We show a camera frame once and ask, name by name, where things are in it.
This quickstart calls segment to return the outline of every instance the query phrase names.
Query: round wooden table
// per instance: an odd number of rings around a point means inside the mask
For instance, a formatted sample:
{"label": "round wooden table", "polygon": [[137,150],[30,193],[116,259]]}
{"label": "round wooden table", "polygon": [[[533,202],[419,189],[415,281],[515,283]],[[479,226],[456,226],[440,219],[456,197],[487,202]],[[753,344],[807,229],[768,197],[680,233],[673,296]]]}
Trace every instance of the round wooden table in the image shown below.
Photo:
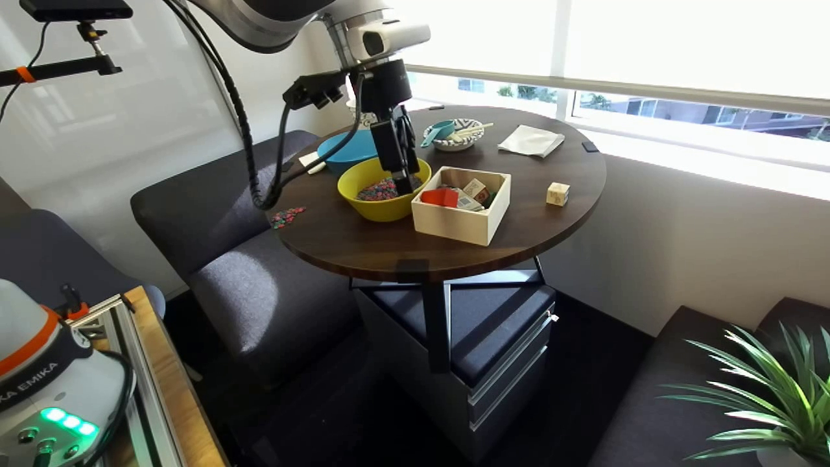
{"label": "round wooden table", "polygon": [[[511,204],[489,247],[424,235],[411,229],[411,219],[396,224],[367,224],[338,195],[338,176],[322,172],[299,176],[280,197],[280,207],[305,207],[293,224],[280,229],[282,245],[312,265],[347,277],[419,283],[427,315],[427,348],[439,361],[448,361],[448,309],[445,281],[511,267],[557,241],[568,238],[597,207],[607,168],[601,154],[564,123],[498,106],[444,106],[411,111],[415,134],[427,124],[450,116],[492,123],[485,138],[463,154],[427,150],[432,167],[467,167],[505,172],[513,176]],[[500,154],[498,145],[518,128],[541,128],[564,134],[564,142],[548,158]],[[570,184],[568,204],[544,202],[549,182]]]}

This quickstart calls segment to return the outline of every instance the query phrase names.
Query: dark floor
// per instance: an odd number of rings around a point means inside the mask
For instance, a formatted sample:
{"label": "dark floor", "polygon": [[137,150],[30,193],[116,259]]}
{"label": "dark floor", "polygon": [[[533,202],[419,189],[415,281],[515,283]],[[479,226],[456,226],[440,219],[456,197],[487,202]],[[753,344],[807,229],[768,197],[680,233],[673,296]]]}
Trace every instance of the dark floor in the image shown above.
{"label": "dark floor", "polygon": [[[533,400],[485,456],[485,467],[585,465],[651,344],[651,337],[568,296],[557,298],[557,311],[559,341],[552,344],[549,369]],[[191,315],[191,300],[177,298],[168,330],[181,359],[204,374],[203,402],[235,465],[467,465],[384,377],[360,330],[291,385],[264,389],[234,361],[216,359],[218,348],[204,337],[209,326]]]}

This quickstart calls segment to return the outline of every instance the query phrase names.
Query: wooden box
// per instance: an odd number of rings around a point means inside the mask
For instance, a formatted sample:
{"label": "wooden box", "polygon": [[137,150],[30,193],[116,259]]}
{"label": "wooden box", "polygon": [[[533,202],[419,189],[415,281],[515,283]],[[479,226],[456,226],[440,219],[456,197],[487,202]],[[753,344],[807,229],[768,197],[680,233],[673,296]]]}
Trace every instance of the wooden box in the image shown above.
{"label": "wooden box", "polygon": [[[423,193],[436,187],[467,187],[472,180],[487,187],[489,204],[479,212],[440,207],[423,202]],[[478,172],[461,167],[440,167],[432,180],[423,184],[417,197],[411,197],[411,224],[417,233],[456,238],[478,247],[487,247],[498,232],[500,219],[511,204],[511,175],[500,172]]]}

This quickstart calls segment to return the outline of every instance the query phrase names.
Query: white wall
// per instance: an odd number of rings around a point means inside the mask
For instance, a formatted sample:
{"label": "white wall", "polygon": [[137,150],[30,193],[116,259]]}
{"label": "white wall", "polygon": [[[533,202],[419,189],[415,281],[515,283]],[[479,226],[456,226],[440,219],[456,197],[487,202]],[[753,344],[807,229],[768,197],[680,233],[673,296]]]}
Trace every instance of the white wall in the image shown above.
{"label": "white wall", "polygon": [[655,335],[676,306],[754,326],[782,296],[830,306],[830,202],[607,158],[549,283]]}
{"label": "white wall", "polygon": [[[124,67],[118,75],[74,75],[22,86],[0,123],[0,176],[37,207],[55,211],[118,269],[183,291],[177,273],[130,212],[133,193],[242,147],[222,97],[199,49],[161,0],[130,0],[133,21],[100,21],[99,42]],[[197,8],[222,51],[253,128],[277,134],[282,91],[301,72],[335,69],[330,38],[308,27],[287,51],[235,47]],[[26,64],[38,42],[15,0],[0,2],[0,69]],[[74,23],[51,23],[41,62],[87,58]],[[345,106],[303,108],[291,128],[330,133],[347,124]]]}

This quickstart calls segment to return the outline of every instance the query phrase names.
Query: yellow bowl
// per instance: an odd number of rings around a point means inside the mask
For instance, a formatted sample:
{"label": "yellow bowl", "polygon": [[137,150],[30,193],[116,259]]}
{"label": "yellow bowl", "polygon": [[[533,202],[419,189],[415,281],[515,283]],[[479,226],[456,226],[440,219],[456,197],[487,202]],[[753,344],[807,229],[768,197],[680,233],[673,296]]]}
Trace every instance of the yellow bowl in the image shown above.
{"label": "yellow bowl", "polygon": [[[431,176],[432,176],[431,164],[417,158],[419,187]],[[417,195],[419,187],[415,187],[410,195],[386,197],[386,200],[360,200],[358,197],[365,187],[370,187],[380,180],[389,180],[389,172],[380,168],[379,158],[367,158],[367,160],[360,160],[360,164],[350,167],[347,172],[343,172],[343,176],[338,180],[338,193],[358,211],[360,219],[365,219],[370,224],[395,224],[395,220],[408,219],[411,212],[410,200]]]}

